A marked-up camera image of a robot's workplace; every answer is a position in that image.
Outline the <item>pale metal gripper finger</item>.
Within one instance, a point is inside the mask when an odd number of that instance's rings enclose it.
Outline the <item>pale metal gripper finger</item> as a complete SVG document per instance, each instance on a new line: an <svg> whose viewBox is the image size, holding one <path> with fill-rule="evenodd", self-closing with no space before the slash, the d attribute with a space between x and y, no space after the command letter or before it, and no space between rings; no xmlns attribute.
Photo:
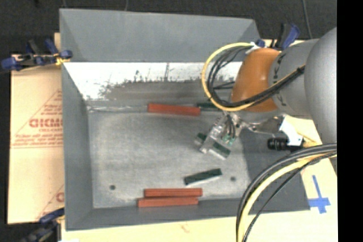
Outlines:
<svg viewBox="0 0 363 242"><path fill-rule="evenodd" d="M223 145L221 145L220 143L218 143L216 140L214 140L213 138L210 138L209 136L205 136L203 139L202 139L202 142L201 142L201 146L199 148L199 150L202 152L202 153L207 153L208 151L210 150L213 150L213 151L219 151L219 152L223 152L224 151L224 147Z"/></svg>
<svg viewBox="0 0 363 242"><path fill-rule="evenodd" d="M199 133L197 133L196 138L195 138L195 143L200 148L210 148L214 145L215 142L216 142L216 139L213 136L213 132L211 130L199 132Z"/></svg>

